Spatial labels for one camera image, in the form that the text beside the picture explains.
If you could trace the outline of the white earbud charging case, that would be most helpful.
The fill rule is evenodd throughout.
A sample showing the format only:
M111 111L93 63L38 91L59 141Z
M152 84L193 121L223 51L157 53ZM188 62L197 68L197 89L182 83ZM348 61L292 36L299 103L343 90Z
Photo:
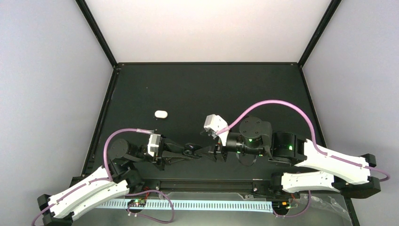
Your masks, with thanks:
M154 116L157 119L166 119L168 117L168 112L164 110L156 110Z

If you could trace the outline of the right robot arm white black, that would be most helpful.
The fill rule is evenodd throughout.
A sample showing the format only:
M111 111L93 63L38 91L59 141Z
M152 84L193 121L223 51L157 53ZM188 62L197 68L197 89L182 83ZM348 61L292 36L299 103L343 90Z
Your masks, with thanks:
M286 132L274 132L271 124L257 117L246 117L238 132L218 131L226 125L220 116L206 118L204 130L217 143L195 151L213 161L227 159L228 153L267 157L289 167L310 168L307 173L274 172L268 191L274 197L302 191L336 192L347 198L366 199L381 191L380 180L371 175L375 156L348 156L315 145L310 139Z

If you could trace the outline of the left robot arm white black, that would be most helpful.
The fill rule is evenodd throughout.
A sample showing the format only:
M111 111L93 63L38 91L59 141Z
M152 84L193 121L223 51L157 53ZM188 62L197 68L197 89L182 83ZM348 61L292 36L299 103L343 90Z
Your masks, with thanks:
M191 160L196 158L198 147L194 144L180 145L162 135L150 136L147 145L135 145L124 139L107 143L105 163L68 189L37 198L43 225L70 226L88 211L120 196L137 196L129 206L146 203L145 196L157 193L165 198L159 185L145 188L136 162L150 162L164 169L170 159Z

